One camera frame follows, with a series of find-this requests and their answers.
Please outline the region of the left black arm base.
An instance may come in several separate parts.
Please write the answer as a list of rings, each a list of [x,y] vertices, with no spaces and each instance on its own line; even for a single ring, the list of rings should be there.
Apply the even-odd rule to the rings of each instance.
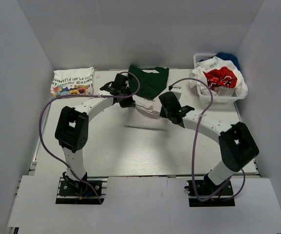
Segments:
[[[89,178],[87,182],[92,185],[99,198],[89,185],[70,179],[64,172],[60,177],[56,204],[101,205],[106,195],[107,179],[93,177]]]

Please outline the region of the white red print t-shirt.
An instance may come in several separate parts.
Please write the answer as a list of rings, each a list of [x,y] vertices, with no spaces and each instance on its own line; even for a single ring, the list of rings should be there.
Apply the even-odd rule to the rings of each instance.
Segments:
[[[222,60],[214,56],[207,60],[196,63],[191,71],[190,78],[198,79],[208,85],[191,80],[190,87],[197,86],[203,95],[217,97],[231,97],[236,94],[238,97],[246,97],[248,88],[240,70],[230,60]]]

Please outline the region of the blue t-shirt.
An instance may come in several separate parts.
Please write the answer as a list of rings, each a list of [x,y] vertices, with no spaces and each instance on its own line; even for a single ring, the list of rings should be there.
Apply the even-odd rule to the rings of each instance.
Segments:
[[[231,61],[236,66],[236,68],[239,71],[241,71],[241,68],[240,68],[240,65],[239,65],[239,61],[238,61],[237,57],[234,56],[233,54],[219,52],[219,53],[216,54],[216,57],[218,57],[218,58],[220,58],[222,60],[229,60],[229,61]]]

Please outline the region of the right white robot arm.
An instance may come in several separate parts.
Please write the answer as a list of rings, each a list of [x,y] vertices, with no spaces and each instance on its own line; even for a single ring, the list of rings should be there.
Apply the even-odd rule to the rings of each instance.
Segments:
[[[173,92],[159,96],[164,117],[184,129],[194,130],[220,146],[221,161],[205,176],[205,190],[214,195],[222,183],[239,172],[259,153],[248,127],[242,122],[228,124],[198,113],[193,107],[181,106]]]

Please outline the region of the white green raglan t-shirt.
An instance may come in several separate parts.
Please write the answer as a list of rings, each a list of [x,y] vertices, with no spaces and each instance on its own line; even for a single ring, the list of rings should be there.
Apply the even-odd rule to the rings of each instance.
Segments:
[[[168,91],[169,68],[130,65],[128,72],[131,92],[137,93],[133,96],[135,106],[126,111],[125,127],[166,131],[169,120],[160,116],[159,95]]]

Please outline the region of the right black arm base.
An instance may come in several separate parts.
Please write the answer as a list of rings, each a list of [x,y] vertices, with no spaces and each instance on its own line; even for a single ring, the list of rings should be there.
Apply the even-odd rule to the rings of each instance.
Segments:
[[[205,199],[211,195],[215,190],[211,189],[203,179],[195,180],[196,189],[201,199]],[[205,202],[200,202],[193,190],[192,180],[187,181],[187,185],[184,187],[188,192],[189,207],[235,207],[234,199],[224,201],[224,199],[234,194],[232,184],[229,181],[221,190],[219,190],[213,197]]]

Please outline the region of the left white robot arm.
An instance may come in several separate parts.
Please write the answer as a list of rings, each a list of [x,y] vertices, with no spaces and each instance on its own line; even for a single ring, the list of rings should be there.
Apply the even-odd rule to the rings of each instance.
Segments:
[[[71,189],[78,195],[87,190],[87,172],[83,163],[83,148],[89,135],[89,122],[105,109],[119,104],[121,108],[134,107],[128,84],[129,77],[118,73],[115,80],[103,85],[102,94],[89,98],[75,107],[63,107],[55,131],[55,138],[68,164],[64,178],[71,182]]]

